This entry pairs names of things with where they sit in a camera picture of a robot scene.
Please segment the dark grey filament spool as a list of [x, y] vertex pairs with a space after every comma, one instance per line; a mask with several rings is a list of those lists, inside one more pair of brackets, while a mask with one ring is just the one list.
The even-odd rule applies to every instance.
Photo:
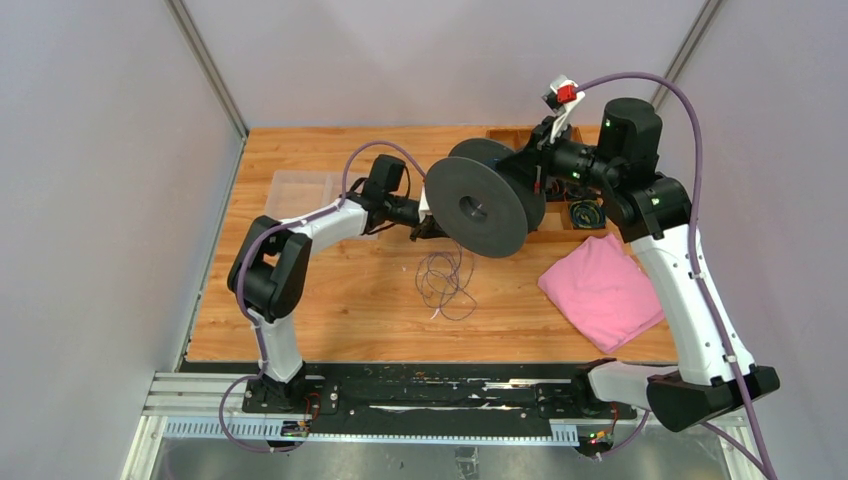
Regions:
[[544, 218], [544, 195], [495, 169], [513, 153], [498, 141], [471, 138], [426, 173], [424, 197], [430, 214], [449, 238], [477, 255], [514, 255]]

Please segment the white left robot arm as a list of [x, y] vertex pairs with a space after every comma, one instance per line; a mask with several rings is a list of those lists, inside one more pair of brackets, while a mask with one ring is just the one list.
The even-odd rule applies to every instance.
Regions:
[[252, 222], [227, 286], [256, 332], [259, 376], [271, 381], [267, 397], [279, 411], [296, 412], [306, 400], [293, 314], [311, 257], [393, 226], [409, 228], [413, 241], [445, 237], [435, 220], [421, 213], [419, 200], [398, 191], [408, 175], [405, 161], [381, 154], [366, 177], [328, 205], [295, 218], [263, 215]]

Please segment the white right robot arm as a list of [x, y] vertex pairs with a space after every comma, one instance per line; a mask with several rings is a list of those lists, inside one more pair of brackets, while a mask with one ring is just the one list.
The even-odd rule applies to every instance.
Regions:
[[777, 371], [753, 359], [716, 294], [686, 188], [657, 171], [663, 123], [654, 107], [636, 98], [609, 101], [592, 146], [554, 125], [554, 117], [545, 118], [522, 149], [496, 163], [497, 172], [536, 190], [559, 178], [601, 194], [606, 217], [655, 288], [678, 355], [668, 368], [614, 359], [582, 367], [571, 390], [574, 408], [595, 417], [624, 403], [679, 432], [777, 391]]

